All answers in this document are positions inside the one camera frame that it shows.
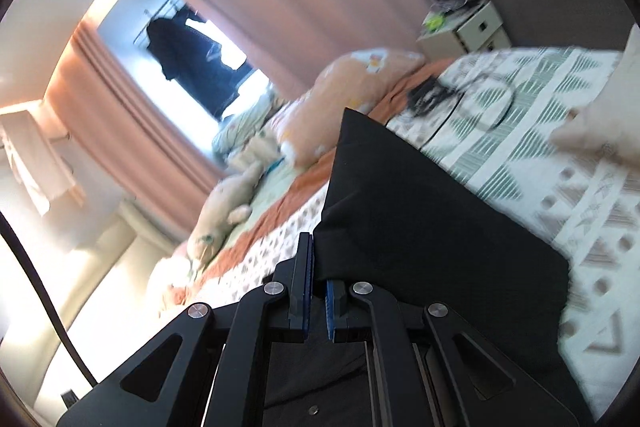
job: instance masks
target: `stuffed animal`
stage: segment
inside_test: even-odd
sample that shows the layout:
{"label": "stuffed animal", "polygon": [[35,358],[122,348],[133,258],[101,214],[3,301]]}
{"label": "stuffed animal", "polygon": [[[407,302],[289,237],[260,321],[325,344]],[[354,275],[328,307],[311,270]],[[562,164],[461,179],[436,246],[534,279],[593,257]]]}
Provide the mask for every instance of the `stuffed animal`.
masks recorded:
{"label": "stuffed animal", "polygon": [[263,171],[262,163],[253,163],[241,174],[224,178],[211,191],[187,242],[194,272],[220,251],[226,236],[238,223],[251,216],[249,203]]}

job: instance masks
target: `white drawer unit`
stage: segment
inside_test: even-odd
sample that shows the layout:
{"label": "white drawer unit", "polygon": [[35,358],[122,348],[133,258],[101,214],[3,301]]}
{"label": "white drawer unit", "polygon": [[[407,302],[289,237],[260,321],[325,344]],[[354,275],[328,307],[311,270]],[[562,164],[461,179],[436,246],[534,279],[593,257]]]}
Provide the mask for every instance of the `white drawer unit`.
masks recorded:
{"label": "white drawer unit", "polygon": [[511,47],[507,33],[502,28],[500,14],[488,0],[453,12],[446,17],[441,28],[424,32],[417,42],[430,60]]}

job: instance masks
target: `patterned blanket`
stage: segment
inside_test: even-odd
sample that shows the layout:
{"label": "patterned blanket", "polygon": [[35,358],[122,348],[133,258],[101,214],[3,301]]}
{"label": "patterned blanket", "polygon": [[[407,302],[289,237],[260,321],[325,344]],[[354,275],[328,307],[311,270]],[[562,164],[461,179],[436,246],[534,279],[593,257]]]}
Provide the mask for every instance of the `patterned blanket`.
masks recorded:
{"label": "patterned blanket", "polygon": [[[571,107],[596,97],[619,58],[580,48],[467,55],[441,76],[467,91],[455,110],[452,100],[428,117],[405,111],[387,125],[570,259],[560,346],[597,417],[640,356],[633,342],[640,328],[640,176],[608,160],[558,152],[548,136]],[[298,234],[318,224],[325,195],[326,185],[198,297],[222,306],[260,285],[295,254]]]}

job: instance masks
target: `pink pillow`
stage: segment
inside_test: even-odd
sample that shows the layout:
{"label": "pink pillow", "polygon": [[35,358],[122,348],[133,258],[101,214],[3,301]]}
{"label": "pink pillow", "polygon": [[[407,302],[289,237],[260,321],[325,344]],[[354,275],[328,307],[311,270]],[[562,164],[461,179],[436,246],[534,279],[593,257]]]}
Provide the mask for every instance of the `pink pillow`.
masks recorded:
{"label": "pink pillow", "polygon": [[345,107],[369,114],[424,62],[420,54],[383,48],[353,52],[332,62],[308,93],[271,122],[287,162],[300,168],[317,162],[338,143]]}

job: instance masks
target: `towel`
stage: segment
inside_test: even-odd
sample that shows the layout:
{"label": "towel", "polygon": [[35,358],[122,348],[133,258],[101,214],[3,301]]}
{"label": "towel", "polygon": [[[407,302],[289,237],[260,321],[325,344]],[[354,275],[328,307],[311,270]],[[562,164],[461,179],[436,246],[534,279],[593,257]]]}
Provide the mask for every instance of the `towel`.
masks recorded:
{"label": "towel", "polygon": [[41,216],[67,192],[82,206],[84,191],[29,111],[0,114],[0,137],[18,183]]}

